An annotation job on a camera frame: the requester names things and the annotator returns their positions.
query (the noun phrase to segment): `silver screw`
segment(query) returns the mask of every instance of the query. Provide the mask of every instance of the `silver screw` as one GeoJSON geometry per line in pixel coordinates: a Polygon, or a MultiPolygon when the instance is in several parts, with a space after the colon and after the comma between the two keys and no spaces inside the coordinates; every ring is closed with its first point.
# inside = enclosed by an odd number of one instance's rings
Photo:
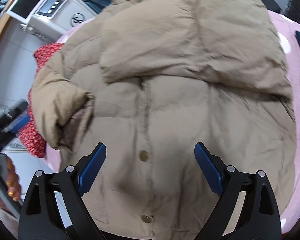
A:
{"type": "Polygon", "coordinates": [[[234,167],[234,166],[228,166],[228,167],[227,167],[227,170],[228,170],[229,172],[235,172],[235,167],[234,167]]]}
{"type": "Polygon", "coordinates": [[[264,177],[266,175],[266,173],[264,171],[258,171],[258,174],[260,177],[264,177]]]}
{"type": "Polygon", "coordinates": [[[37,172],[35,173],[35,176],[36,176],[36,177],[40,177],[42,174],[43,174],[42,171],[37,171],[37,172]]]}
{"type": "Polygon", "coordinates": [[[72,172],[72,171],[74,171],[74,166],[66,167],[66,172],[72,172]]]}

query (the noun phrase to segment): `human hand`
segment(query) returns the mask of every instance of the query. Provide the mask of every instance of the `human hand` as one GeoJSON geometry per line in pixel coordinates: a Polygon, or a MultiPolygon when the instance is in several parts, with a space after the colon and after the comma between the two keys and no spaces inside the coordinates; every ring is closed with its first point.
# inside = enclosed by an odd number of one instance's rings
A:
{"type": "MultiPolygon", "coordinates": [[[[6,156],[7,168],[9,173],[6,178],[6,185],[8,186],[8,194],[14,201],[18,201],[21,195],[21,185],[19,184],[19,176],[15,172],[15,167],[12,164],[11,159],[6,156]]],[[[0,198],[0,208],[9,212],[8,208],[5,206],[3,201],[0,198]]]]}

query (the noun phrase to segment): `white polka dot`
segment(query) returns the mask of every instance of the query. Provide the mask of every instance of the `white polka dot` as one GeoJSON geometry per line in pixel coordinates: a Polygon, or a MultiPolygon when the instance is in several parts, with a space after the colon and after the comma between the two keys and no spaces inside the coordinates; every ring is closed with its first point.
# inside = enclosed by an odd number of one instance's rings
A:
{"type": "Polygon", "coordinates": [[[292,21],[291,19],[289,19],[289,18],[287,18],[287,17],[285,17],[284,15],[282,15],[282,14],[280,14],[281,16],[282,16],[282,18],[283,19],[286,19],[287,21],[289,21],[289,22],[291,22],[291,23],[293,23],[294,21],[292,21]]]}
{"type": "Polygon", "coordinates": [[[291,52],[291,46],[288,39],[281,33],[278,33],[278,35],[280,39],[280,45],[283,48],[283,51],[285,52],[285,54],[289,54],[291,52]]]}
{"type": "Polygon", "coordinates": [[[281,228],[284,227],[284,225],[286,224],[287,220],[284,218],[284,219],[281,219],[281,228]]]}

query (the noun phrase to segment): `red patterned cloth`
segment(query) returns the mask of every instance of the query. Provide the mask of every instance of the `red patterned cloth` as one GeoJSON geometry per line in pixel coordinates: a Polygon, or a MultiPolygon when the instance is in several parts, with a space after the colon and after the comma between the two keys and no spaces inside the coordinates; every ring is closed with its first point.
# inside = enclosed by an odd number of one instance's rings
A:
{"type": "MultiPolygon", "coordinates": [[[[47,63],[56,51],[62,48],[62,46],[63,43],[53,43],[44,45],[35,51],[34,58],[36,59],[38,66],[35,75],[37,75],[38,71],[47,63]]],[[[31,107],[31,90],[28,92],[28,102],[29,107],[27,114],[30,116],[30,121],[19,131],[19,138],[31,155],[43,158],[45,154],[46,141],[42,138],[35,127],[31,107]]]]}

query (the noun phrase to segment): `gold button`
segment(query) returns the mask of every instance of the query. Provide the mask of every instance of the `gold button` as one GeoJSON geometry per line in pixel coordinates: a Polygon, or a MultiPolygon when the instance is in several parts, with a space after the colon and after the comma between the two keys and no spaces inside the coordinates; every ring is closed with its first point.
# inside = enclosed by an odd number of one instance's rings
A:
{"type": "Polygon", "coordinates": [[[140,160],[146,162],[148,159],[149,153],[145,150],[140,151],[140,160]]]}
{"type": "Polygon", "coordinates": [[[151,218],[147,216],[141,216],[141,220],[147,224],[151,223],[151,218]]]}

